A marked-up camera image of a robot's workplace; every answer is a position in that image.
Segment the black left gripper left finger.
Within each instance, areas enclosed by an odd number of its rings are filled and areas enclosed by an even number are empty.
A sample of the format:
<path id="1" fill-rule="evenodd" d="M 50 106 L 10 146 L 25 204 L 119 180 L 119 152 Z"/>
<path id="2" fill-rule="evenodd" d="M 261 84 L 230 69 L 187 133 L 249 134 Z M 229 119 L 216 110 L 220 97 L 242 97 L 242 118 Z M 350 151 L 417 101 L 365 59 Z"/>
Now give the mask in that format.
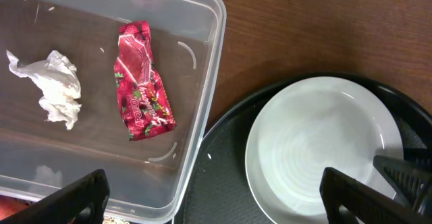
<path id="1" fill-rule="evenodd" d="M 101 224 L 109 195 L 105 171 L 97 169 L 1 222 Z"/>

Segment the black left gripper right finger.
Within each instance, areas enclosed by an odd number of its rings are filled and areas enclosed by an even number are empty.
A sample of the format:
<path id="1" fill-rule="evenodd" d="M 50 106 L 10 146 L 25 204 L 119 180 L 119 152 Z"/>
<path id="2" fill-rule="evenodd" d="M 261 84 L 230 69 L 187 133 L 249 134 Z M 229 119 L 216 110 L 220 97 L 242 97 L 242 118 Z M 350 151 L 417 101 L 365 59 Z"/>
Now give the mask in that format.
<path id="1" fill-rule="evenodd" d="M 402 206 L 332 167 L 319 188 L 327 220 L 336 223 L 431 224 L 431 218 Z"/>

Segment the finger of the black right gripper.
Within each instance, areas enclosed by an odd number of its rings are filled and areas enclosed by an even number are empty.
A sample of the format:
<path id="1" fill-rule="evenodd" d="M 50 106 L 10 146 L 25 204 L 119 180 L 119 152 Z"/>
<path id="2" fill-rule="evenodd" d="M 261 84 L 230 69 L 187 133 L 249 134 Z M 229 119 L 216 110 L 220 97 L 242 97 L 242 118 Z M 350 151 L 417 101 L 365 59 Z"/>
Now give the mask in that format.
<path id="1" fill-rule="evenodd" d="M 373 166 L 404 205 L 424 217 L 431 217 L 431 150 L 408 148 L 407 151 L 407 160 L 376 155 Z"/>

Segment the red snack wrapper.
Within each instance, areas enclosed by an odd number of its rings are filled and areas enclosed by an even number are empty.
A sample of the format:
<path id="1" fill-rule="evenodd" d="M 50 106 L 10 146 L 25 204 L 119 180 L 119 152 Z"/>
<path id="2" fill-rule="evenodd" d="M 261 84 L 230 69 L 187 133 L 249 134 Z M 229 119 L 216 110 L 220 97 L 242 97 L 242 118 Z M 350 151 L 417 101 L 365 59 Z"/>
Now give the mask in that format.
<path id="1" fill-rule="evenodd" d="M 176 121 L 153 65 L 148 22 L 121 26 L 118 49 L 113 69 L 119 113 L 129 131 L 129 140 L 144 140 L 172 131 Z"/>

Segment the white napkin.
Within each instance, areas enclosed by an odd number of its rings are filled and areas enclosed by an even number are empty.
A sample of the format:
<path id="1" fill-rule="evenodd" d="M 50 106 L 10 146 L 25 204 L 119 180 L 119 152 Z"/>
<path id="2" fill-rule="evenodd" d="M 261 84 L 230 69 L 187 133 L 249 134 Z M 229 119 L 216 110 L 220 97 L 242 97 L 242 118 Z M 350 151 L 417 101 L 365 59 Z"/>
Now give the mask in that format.
<path id="1" fill-rule="evenodd" d="M 39 105 L 48 112 L 47 120 L 63 121 L 71 130 L 78 120 L 82 87 L 76 75 L 77 67 L 59 51 L 53 50 L 45 60 L 20 67 L 19 59 L 10 51 L 9 70 L 19 78 L 30 78 L 42 90 Z"/>

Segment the orange carrot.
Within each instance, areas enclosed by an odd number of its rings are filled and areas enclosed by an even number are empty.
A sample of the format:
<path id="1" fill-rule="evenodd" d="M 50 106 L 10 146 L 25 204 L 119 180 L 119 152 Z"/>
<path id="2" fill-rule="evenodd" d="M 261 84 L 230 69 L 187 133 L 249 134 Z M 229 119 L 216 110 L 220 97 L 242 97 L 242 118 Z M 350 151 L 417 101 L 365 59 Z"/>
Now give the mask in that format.
<path id="1" fill-rule="evenodd" d="M 14 215 L 28 207 L 27 204 L 8 196 L 0 197 L 0 220 Z"/>

